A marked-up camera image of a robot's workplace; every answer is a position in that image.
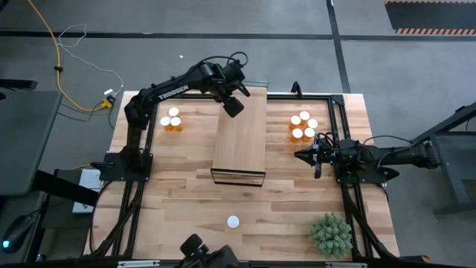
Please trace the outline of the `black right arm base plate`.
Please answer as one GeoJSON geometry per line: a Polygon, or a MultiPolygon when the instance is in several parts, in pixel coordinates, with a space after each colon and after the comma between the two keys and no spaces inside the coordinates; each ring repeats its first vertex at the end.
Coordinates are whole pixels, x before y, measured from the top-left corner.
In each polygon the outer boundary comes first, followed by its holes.
{"type": "Polygon", "coordinates": [[[387,181],[397,177],[399,171],[389,167],[376,168],[373,165],[344,166],[337,165],[335,176],[338,183],[355,184],[385,184],[387,181]]]}

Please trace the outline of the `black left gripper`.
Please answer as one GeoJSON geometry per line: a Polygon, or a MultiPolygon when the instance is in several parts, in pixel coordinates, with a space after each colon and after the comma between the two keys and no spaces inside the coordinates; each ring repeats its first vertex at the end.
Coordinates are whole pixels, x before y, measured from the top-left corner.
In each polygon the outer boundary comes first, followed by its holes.
{"type": "Polygon", "coordinates": [[[232,97],[233,91],[239,90],[244,96],[249,98],[250,92],[242,83],[245,75],[241,68],[243,65],[239,62],[228,63],[222,67],[218,63],[213,64],[213,99],[225,100],[232,97]]]}

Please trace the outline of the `black computer mouse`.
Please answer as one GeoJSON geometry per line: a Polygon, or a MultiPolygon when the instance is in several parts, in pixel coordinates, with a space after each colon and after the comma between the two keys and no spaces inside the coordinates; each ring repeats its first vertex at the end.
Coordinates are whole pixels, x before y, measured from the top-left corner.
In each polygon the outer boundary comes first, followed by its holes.
{"type": "Polygon", "coordinates": [[[2,251],[10,254],[20,250],[34,222],[33,213],[18,216],[9,225],[1,239],[2,251]]]}

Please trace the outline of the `black desk leg bar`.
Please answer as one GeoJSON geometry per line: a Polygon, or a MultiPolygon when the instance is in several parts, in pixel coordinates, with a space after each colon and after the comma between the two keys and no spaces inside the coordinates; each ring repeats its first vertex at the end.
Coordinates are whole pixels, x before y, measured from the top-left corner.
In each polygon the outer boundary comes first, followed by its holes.
{"type": "Polygon", "coordinates": [[[99,198],[99,193],[96,191],[61,179],[42,170],[36,172],[31,189],[43,191],[50,195],[90,206],[94,206],[99,198]]]}

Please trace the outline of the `black metal desk frame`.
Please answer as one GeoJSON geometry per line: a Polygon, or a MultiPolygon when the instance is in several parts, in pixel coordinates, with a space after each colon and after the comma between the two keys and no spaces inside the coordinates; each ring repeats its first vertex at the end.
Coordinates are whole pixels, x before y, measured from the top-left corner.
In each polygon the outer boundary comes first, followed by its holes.
{"type": "Polygon", "coordinates": [[[453,115],[418,135],[414,141],[429,141],[449,184],[454,204],[434,211],[436,217],[476,211],[464,183],[476,182],[476,131],[454,128],[476,118],[476,101],[458,108],[453,115]]]}

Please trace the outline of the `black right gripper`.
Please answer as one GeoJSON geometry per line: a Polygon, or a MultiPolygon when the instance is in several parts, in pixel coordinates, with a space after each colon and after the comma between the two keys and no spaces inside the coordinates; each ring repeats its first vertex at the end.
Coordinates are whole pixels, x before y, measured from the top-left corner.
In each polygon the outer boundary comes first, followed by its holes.
{"type": "Polygon", "coordinates": [[[322,174],[322,164],[339,163],[342,159],[353,155],[353,140],[344,139],[338,143],[338,148],[333,147],[326,139],[316,139],[314,146],[295,152],[295,157],[308,165],[315,165],[315,178],[322,174]]]}

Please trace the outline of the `orange black clamp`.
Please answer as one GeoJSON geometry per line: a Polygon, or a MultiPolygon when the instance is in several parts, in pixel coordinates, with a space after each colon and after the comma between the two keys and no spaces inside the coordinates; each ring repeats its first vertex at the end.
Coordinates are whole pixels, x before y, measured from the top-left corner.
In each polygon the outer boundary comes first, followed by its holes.
{"type": "Polygon", "coordinates": [[[399,260],[415,263],[427,263],[431,262],[431,259],[426,255],[412,255],[412,256],[401,256],[399,260]]]}

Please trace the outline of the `wooden shelf black metal frame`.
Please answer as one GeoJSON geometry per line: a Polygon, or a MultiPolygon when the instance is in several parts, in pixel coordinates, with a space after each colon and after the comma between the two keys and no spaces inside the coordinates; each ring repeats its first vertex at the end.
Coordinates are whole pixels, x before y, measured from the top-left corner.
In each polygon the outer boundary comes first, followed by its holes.
{"type": "Polygon", "coordinates": [[[261,187],[266,177],[267,88],[249,86],[250,95],[237,91],[234,97],[242,111],[231,117],[219,111],[212,180],[217,185],[261,187]]]}

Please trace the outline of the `black mat orange striped edge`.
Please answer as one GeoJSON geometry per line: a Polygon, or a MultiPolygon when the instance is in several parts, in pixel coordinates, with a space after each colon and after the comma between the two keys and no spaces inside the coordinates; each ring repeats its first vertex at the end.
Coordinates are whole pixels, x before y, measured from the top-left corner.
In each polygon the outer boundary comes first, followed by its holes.
{"type": "Polygon", "coordinates": [[[384,6],[396,34],[476,36],[476,1],[387,0],[384,6]]]}

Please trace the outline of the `flat black desk item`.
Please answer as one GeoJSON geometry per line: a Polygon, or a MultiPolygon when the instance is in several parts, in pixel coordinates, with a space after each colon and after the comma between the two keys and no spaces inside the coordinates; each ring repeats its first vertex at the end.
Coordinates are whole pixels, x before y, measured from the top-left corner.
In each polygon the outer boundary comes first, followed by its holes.
{"type": "Polygon", "coordinates": [[[38,82],[35,80],[0,79],[0,87],[6,89],[33,91],[37,85],[38,82]]]}

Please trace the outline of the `grey desk top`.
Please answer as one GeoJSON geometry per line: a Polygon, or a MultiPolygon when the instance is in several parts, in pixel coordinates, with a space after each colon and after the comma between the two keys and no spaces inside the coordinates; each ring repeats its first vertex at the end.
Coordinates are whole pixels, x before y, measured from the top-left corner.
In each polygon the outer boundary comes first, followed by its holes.
{"type": "Polygon", "coordinates": [[[6,92],[0,100],[0,197],[29,192],[60,106],[59,92],[6,92]]]}

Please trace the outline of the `white grey box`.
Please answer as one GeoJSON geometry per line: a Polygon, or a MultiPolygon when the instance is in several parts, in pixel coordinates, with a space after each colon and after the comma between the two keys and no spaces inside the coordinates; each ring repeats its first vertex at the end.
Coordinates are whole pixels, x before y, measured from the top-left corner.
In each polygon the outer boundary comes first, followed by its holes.
{"type": "MultiPolygon", "coordinates": [[[[100,171],[96,169],[82,169],[79,185],[98,193],[103,186],[103,183],[100,181],[100,171]]],[[[75,202],[71,212],[73,214],[89,214],[93,212],[93,208],[91,205],[75,202]]]]}

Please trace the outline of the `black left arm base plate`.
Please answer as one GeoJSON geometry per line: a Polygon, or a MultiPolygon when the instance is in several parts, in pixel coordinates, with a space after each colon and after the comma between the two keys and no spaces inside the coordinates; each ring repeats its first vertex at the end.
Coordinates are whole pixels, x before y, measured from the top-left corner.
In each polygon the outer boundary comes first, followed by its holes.
{"type": "Polygon", "coordinates": [[[153,154],[151,153],[107,153],[101,162],[90,165],[100,171],[104,182],[146,182],[150,178],[153,154]]]}

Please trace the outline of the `green artificial succulent plant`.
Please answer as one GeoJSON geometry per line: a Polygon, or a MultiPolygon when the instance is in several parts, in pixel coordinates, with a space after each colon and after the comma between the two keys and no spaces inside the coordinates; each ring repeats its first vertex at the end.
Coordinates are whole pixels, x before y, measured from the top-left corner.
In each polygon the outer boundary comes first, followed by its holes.
{"type": "Polygon", "coordinates": [[[343,217],[325,214],[312,224],[310,239],[325,258],[340,258],[353,248],[351,231],[351,225],[343,217]]]}

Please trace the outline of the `silver metal bracket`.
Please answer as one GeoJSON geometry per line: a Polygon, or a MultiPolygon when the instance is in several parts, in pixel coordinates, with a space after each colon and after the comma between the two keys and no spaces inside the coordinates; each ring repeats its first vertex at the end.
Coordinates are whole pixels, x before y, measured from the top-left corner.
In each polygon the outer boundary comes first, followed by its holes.
{"type": "Polygon", "coordinates": [[[133,260],[120,261],[117,268],[157,268],[160,265],[161,262],[159,260],[133,260]]]}
{"type": "Polygon", "coordinates": [[[366,263],[326,262],[325,268],[368,268],[366,263]]]}

